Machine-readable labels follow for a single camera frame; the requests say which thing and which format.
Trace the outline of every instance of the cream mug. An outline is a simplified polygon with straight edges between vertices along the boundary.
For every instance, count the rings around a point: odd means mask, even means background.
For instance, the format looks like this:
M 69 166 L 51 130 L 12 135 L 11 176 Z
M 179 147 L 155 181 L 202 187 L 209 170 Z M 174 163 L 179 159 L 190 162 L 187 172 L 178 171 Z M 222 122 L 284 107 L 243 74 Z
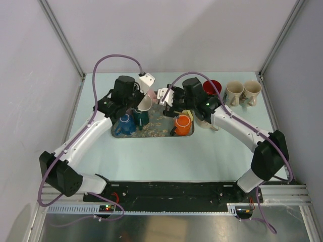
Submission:
M 250 80 L 244 84 L 244 90 L 240 97 L 240 103 L 242 106 L 256 106 L 257 96 L 261 92 L 261 84 L 257 81 Z
M 212 129 L 214 131 L 219 131 L 219 127 L 214 127 L 212 124 L 209 124 L 207 121 L 205 120 L 199 120 L 197 117 L 195 118 L 197 125 L 199 125 L 201 128 L 203 129 Z
M 228 106 L 238 106 L 240 96 L 244 90 L 244 86 L 239 81 L 230 81 L 226 86 L 224 100 Z

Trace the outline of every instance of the light blue table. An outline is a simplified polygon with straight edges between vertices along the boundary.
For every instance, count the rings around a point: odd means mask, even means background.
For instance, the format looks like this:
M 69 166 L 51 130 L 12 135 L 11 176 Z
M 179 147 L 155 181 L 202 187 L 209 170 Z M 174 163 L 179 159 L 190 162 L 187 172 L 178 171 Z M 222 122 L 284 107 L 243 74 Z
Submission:
M 151 73 L 153 89 L 165 87 L 181 73 Z M 231 80 L 257 80 L 254 72 L 204 73 L 222 84 L 222 95 Z M 96 74 L 98 98 L 113 88 L 119 75 L 137 78 L 136 73 Z M 89 117 L 94 106 L 92 74 L 87 74 L 71 129 L 73 135 Z M 182 78 L 177 86 L 182 87 Z M 232 110 L 262 129 L 272 131 L 262 95 L 257 106 Z M 239 140 L 221 129 L 214 133 L 195 125 L 188 137 L 117 139 L 103 134 L 84 155 L 78 172 L 98 173 L 110 180 L 132 181 L 235 181 L 250 168 L 252 153 Z M 278 173 L 286 178 L 282 168 Z

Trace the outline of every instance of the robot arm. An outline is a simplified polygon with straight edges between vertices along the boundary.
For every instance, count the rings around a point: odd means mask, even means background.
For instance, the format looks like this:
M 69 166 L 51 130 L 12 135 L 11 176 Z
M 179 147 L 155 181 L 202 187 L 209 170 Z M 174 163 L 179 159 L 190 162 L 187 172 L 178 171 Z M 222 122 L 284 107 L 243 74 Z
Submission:
M 114 88 L 98 101 L 97 110 L 94 109 L 78 132 L 54 153 L 45 151 L 41 154 L 39 161 L 43 177 L 54 160 L 59 159 L 46 182 L 67 197 L 76 192 L 100 194 L 107 180 L 100 175 L 79 174 L 76 172 L 77 166 L 92 144 L 109 130 L 127 109 L 140 106 L 154 80 L 155 78 L 148 73 L 139 77 L 137 81 L 128 76 L 116 79 Z
M 253 153 L 251 168 L 234 185 L 233 193 L 238 198 L 242 199 L 264 180 L 271 179 L 284 165 L 275 148 L 264 137 L 258 135 L 259 133 L 272 140 L 286 159 L 289 159 L 285 137 L 280 131 L 276 130 L 270 133 L 259 129 L 236 115 L 228 106 L 225 106 L 228 112 L 225 111 L 216 96 L 204 92 L 202 84 L 197 78 L 185 80 L 183 89 L 173 86 L 162 101 L 166 90 L 167 88 L 163 88 L 157 92 L 159 103 L 165 106 L 164 115 L 175 117 L 178 112 L 185 109 L 193 110 L 198 119 L 223 128 L 239 139 Z M 232 115 L 258 130 L 258 133 L 252 132 L 246 125 L 232 118 Z

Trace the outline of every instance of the orange mug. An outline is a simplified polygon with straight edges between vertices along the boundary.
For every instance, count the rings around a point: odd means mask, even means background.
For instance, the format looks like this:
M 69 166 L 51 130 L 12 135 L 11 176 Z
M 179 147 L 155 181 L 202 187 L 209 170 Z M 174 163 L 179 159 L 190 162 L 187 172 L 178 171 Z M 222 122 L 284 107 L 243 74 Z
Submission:
M 181 114 L 175 119 L 175 126 L 171 130 L 171 136 L 174 136 L 175 134 L 178 136 L 186 136 L 190 132 L 191 126 L 192 121 L 190 117 Z

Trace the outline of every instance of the blue mug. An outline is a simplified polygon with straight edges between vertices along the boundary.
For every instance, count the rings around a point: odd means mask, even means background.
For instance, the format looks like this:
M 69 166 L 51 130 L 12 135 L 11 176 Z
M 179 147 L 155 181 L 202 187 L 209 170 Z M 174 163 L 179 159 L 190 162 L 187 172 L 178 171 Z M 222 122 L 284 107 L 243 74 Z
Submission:
M 125 114 L 121 118 L 119 118 L 119 123 L 116 127 L 115 135 L 133 135 L 136 132 L 136 130 L 137 126 L 133 117 L 129 114 Z

